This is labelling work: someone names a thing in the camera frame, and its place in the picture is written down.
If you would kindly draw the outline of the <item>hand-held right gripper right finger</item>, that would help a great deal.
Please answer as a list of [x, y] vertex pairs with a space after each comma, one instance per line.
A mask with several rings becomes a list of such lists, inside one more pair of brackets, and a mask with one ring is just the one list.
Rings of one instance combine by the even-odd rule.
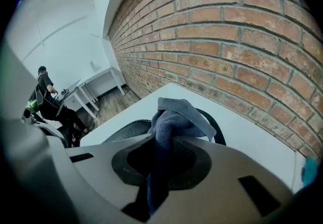
[[[175, 137], [194, 145], [211, 158], [208, 175], [194, 188], [171, 191], [151, 223], [268, 223], [290, 202], [290, 189], [246, 154], [191, 137]], [[278, 201], [279, 207], [262, 216], [239, 179], [253, 176]]]

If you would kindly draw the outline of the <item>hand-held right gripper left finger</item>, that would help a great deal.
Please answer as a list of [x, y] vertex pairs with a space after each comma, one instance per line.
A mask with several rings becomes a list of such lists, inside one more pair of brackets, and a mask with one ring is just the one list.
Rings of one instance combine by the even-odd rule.
[[154, 137], [68, 149], [68, 191], [79, 222], [146, 222], [143, 195]]

